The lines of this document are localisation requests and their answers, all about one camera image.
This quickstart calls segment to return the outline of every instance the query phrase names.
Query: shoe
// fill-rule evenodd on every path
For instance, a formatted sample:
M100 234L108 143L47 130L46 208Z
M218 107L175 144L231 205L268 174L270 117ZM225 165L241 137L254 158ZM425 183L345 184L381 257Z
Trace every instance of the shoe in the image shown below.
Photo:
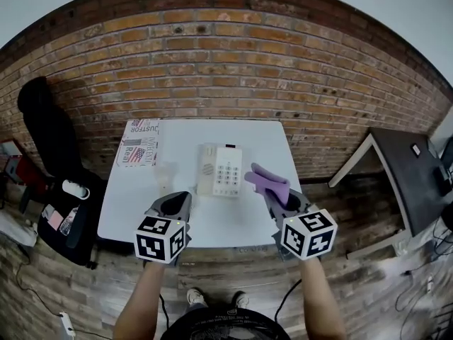
M238 309L246 309L250 303L250 298L248 298L245 292L239 291L234 295L233 303L234 307Z
M191 289L189 289L189 291L187 291L187 301L189 302L189 306L192 306L195 303L201 303L207 307L207 303L205 302L205 297L196 288L191 288Z

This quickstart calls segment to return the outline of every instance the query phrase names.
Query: brick wall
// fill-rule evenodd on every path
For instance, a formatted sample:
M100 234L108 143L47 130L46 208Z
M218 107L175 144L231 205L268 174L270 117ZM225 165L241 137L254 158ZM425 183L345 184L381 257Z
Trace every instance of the brick wall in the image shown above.
M452 87L405 40L336 0L76 0L0 51L0 140L40 164L17 109L45 75L88 168L130 118L279 120L299 176L330 176L369 126L432 132Z

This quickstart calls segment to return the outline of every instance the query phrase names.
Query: white table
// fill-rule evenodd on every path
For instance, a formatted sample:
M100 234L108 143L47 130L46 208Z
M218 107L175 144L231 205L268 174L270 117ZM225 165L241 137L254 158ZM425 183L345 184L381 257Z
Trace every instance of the white table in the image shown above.
M242 174L257 162L290 180L300 191L299 179L282 124L259 120L161 120L161 152L157 166L113 165L105 192L98 235L104 239L133 243L133 232L144 212L163 194L190 191L189 247L245 247L274 243L277 231L264 199L242 181L239 198L195 195L200 147L204 143L240 145ZM163 188L161 172L171 171Z

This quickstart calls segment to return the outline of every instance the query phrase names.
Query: telephone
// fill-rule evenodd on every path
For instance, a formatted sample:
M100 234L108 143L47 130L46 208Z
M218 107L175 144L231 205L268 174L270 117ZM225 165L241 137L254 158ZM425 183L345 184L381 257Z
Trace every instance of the telephone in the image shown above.
M232 144L204 144L197 194L238 197L242 181L242 149Z

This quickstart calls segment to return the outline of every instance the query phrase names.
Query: wooden floor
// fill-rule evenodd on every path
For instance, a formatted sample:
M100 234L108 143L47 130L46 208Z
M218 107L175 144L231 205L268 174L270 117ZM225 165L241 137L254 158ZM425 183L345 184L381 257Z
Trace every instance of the wooden floor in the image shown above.
M401 226L388 181L358 179L335 189L311 184L304 186L304 192L320 208L329 210L339 224L334 251L323 258L323 266L345 318L348 338L399 339L401 325L415 300L398 313L394 309L396 297L410 288L398 306L404 307L414 295L417 299L431 274L434 290L414 307L403 331L403 339L425 339L437 327L434 316L441 306L453 301L453 259L443 256L416 271L413 285L409 276L401 274L427 261L426 249L395 257L390 248L348 261L346 251L371 244ZM21 269L25 287L36 290L53 312L68 312L76 329L111 337L115 320L142 271L141 261L133 255L102 251L99 266L92 271L68 262L40 240L31 258L31 265ZM15 273L24 261L16 245L0 235L0 335L5 339L59 339L59 319L34 294L16 285ZM179 266L166 271L161 294L170 323L183 314L185 292L194 286L205 291L208 302L215 305L229 302L237 290L243 290L250 296L252 310L273 318L283 296L298 279L297 262L281 262L273 246L187 249ZM288 298L279 321L291 339L308 339L300 288ZM164 330L165 317L160 313L156 339ZM77 338L99 339L83 333Z

